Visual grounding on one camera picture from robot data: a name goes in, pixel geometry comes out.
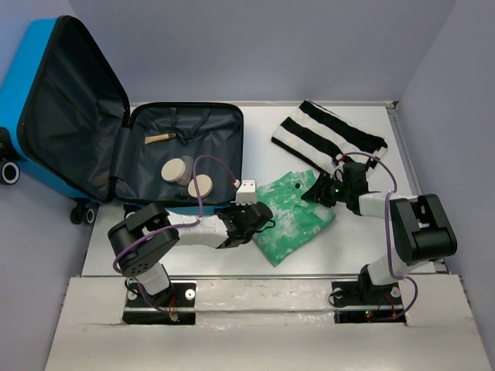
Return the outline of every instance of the striped cloth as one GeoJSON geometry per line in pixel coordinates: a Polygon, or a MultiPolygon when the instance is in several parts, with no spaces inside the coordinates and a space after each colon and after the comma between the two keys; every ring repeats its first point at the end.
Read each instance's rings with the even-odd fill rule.
{"type": "MultiPolygon", "coordinates": [[[[387,143],[381,137],[356,129],[333,112],[305,100],[277,127],[271,141],[320,171],[332,172],[342,154],[367,152],[382,158],[387,143]]],[[[345,158],[346,162],[363,162],[367,175],[377,162],[359,155],[345,158]]]]}

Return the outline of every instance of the white platform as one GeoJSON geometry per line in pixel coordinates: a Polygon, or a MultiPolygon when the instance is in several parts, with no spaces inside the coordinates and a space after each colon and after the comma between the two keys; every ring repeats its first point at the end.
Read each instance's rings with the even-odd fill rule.
{"type": "MultiPolygon", "coordinates": [[[[256,179],[259,185],[273,182],[286,172],[310,168],[270,142],[270,137],[296,106],[246,106],[244,113],[243,177],[256,179]]],[[[411,194],[405,167],[399,155],[385,107],[328,107],[356,127],[383,136],[388,143],[385,163],[391,168],[402,194],[411,194]]],[[[391,180],[377,167],[370,179],[370,190],[388,190],[391,180]]],[[[334,208],[336,219],[314,240],[290,255],[278,267],[266,260],[254,243],[234,249],[214,250],[209,247],[175,247],[162,259],[172,276],[181,277],[281,277],[328,276],[357,274],[362,266],[376,260],[385,252],[384,223],[381,220],[353,215],[345,206],[334,208]]],[[[83,269],[83,276],[116,275],[111,267],[114,254],[107,232],[122,221],[120,203],[103,205],[98,212],[93,236],[83,269]]],[[[415,273],[434,273],[433,264],[415,273]]]]}
{"type": "Polygon", "coordinates": [[[164,326],[121,323],[123,278],[73,278],[46,370],[490,370],[458,277],[417,282],[407,326],[336,325],[330,280],[198,281],[199,324],[164,326]]]}

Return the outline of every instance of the light purple wall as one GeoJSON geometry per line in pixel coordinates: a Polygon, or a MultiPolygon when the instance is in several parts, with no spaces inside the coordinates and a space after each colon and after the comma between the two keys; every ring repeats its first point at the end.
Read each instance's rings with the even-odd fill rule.
{"type": "Polygon", "coordinates": [[[463,276],[495,366],[495,1],[459,0],[398,106],[423,192],[435,192],[459,240],[463,276]]]}
{"type": "MultiPolygon", "coordinates": [[[[67,0],[0,1],[0,83],[33,19],[72,13],[67,0]]],[[[0,186],[1,370],[45,368],[67,279],[90,237],[89,227],[70,223],[73,205],[25,174],[0,186]]]]}
{"type": "Polygon", "coordinates": [[[455,0],[70,0],[133,102],[398,100],[455,0]]]}

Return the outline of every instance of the suitcase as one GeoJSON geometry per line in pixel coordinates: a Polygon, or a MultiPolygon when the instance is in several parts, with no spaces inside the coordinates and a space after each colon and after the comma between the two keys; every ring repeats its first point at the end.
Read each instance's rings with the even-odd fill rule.
{"type": "MultiPolygon", "coordinates": [[[[238,107],[150,103],[131,112],[108,61],[71,16],[29,26],[2,84],[0,109],[0,182],[15,184],[25,172],[75,199],[73,223],[91,223],[92,203],[113,198],[195,213],[190,208],[197,200],[187,187],[161,177],[172,158],[213,155],[241,179],[244,119],[238,107]],[[145,145],[145,137],[170,132],[177,138],[145,145]]],[[[202,160],[197,170],[213,180],[207,211],[234,199],[231,177],[220,165],[202,160]]]]}

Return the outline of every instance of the green shirt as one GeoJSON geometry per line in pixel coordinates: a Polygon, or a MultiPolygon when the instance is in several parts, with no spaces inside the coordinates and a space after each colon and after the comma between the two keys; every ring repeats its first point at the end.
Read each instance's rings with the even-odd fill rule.
{"type": "Polygon", "coordinates": [[[276,267],[289,254],[312,240],[328,226],[335,214],[317,203],[301,200],[313,184],[313,171],[288,172],[279,180],[258,187],[256,196],[273,213],[275,228],[256,233],[253,240],[276,267]]]}

